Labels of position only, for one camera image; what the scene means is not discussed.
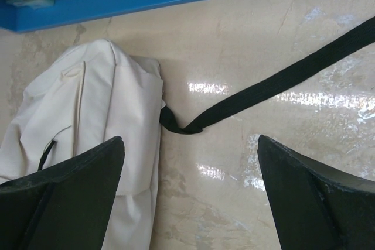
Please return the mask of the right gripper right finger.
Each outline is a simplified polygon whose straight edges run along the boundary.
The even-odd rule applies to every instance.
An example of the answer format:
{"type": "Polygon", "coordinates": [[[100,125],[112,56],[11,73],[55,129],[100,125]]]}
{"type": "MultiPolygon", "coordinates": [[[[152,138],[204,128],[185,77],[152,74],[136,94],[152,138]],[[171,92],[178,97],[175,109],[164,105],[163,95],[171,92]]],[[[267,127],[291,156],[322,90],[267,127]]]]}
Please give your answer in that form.
{"type": "Polygon", "coordinates": [[[261,135],[258,161],[282,249],[374,249],[374,182],[261,135]]]}

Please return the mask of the beige canvas backpack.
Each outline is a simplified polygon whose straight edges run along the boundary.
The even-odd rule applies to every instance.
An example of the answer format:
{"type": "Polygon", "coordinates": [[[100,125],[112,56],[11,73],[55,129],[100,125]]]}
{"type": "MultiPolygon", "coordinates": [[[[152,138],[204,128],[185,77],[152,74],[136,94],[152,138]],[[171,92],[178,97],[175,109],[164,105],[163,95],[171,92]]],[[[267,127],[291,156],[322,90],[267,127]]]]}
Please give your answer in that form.
{"type": "Polygon", "coordinates": [[[161,129],[194,135],[268,100],[374,42],[369,19],[308,57],[213,105],[182,128],[162,99],[155,59],[100,39],[72,47],[23,93],[1,145],[1,184],[121,137],[125,156],[101,249],[148,249],[161,129]]]}

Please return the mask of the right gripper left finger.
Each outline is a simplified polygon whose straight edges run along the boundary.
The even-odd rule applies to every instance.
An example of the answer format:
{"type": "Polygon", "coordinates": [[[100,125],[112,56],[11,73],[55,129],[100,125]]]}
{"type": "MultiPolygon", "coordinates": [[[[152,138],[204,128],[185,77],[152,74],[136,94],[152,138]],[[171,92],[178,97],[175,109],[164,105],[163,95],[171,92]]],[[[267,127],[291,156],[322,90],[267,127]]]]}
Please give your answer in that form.
{"type": "Polygon", "coordinates": [[[101,249],[124,156],[115,136],[1,184],[1,249],[101,249]]]}

